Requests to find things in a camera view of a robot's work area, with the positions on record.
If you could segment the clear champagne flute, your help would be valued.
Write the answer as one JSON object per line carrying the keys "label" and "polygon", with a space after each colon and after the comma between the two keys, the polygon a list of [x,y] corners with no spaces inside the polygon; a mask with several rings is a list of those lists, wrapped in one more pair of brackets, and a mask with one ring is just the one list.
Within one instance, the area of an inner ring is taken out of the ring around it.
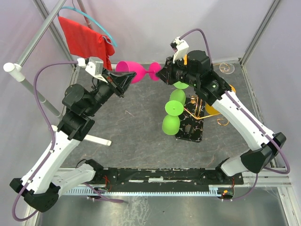
{"label": "clear champagne flute", "polygon": [[219,70],[224,74],[232,74],[235,71],[235,66],[231,63],[221,63]]}

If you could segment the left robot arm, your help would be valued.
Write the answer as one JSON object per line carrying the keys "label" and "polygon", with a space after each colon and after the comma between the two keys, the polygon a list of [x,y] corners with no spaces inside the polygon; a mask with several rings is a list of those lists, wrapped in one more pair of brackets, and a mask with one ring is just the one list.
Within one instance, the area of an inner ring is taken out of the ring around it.
{"label": "left robot arm", "polygon": [[62,100],[66,113],[57,125],[57,131],[53,132],[54,140],[26,175],[10,182],[10,187],[39,212],[48,211],[70,189],[85,182],[98,184],[103,180],[103,166],[93,159],[62,176],[55,176],[93,127],[95,113],[112,95],[124,97],[136,73],[103,69],[102,76],[104,80],[98,81],[91,91],[77,83],[67,88]]}

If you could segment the green plastic goblet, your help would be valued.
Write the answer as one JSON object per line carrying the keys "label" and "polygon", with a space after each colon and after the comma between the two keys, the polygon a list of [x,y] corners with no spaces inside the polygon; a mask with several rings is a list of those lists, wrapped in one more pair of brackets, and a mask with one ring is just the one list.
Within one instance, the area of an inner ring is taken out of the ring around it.
{"label": "green plastic goblet", "polygon": [[180,118],[184,111],[183,104],[176,100],[168,101],[165,105],[167,115],[163,119],[162,130],[167,135],[175,135],[180,129]]}
{"label": "green plastic goblet", "polygon": [[188,88],[189,85],[178,81],[178,82],[174,83],[173,86],[176,87],[176,89],[171,93],[169,100],[170,101],[175,100],[175,101],[180,102],[182,105],[185,105],[186,94],[185,94],[184,90],[186,88]]}

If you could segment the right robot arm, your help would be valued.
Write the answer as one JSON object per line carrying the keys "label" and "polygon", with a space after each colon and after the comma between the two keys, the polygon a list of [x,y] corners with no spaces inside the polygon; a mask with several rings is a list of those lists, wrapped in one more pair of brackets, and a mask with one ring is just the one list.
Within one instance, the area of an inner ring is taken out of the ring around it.
{"label": "right robot arm", "polygon": [[182,82],[193,87],[196,95],[221,113],[246,141],[249,151],[225,160],[221,169],[215,172],[220,184],[228,183],[237,173],[250,171],[258,174],[282,153],[286,136],[268,129],[250,113],[231,86],[214,71],[204,51],[191,51],[186,60],[167,57],[156,76],[167,85]]}

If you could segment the orange plastic goblet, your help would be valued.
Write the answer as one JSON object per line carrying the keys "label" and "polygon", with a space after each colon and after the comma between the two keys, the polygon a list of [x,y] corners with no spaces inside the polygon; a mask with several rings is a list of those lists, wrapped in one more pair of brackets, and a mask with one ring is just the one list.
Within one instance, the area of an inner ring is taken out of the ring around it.
{"label": "orange plastic goblet", "polygon": [[[230,85],[231,90],[236,93],[236,89]],[[205,110],[209,115],[216,115],[216,114],[220,114],[219,111],[217,111],[215,108],[213,108],[212,106],[210,106],[208,103],[205,104]]]}
{"label": "orange plastic goblet", "polygon": [[187,65],[187,62],[188,62],[187,61],[187,55],[185,55],[183,59],[184,59],[184,65]]}

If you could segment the pink plastic goblet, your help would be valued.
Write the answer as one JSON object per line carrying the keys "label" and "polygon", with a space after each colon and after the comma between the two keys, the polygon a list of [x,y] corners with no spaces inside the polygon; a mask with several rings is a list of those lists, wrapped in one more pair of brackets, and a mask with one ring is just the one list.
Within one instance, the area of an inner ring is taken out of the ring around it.
{"label": "pink plastic goblet", "polygon": [[153,81],[159,80],[159,78],[156,76],[156,72],[158,72],[161,69],[161,66],[157,62],[151,63],[147,70],[137,62],[133,62],[133,61],[120,61],[120,62],[123,64],[127,64],[129,66],[130,71],[128,72],[136,72],[136,76],[132,80],[132,83],[137,83],[141,81],[146,74],[148,74],[150,79]]}

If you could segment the orange plastic goblet front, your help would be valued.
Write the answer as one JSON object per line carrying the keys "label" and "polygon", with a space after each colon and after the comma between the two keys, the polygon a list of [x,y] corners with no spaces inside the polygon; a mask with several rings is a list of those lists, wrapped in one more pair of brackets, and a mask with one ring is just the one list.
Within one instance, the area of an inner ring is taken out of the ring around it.
{"label": "orange plastic goblet front", "polygon": [[185,55],[183,59],[184,59],[184,65],[187,65],[187,62],[188,62],[187,61],[187,55]]}

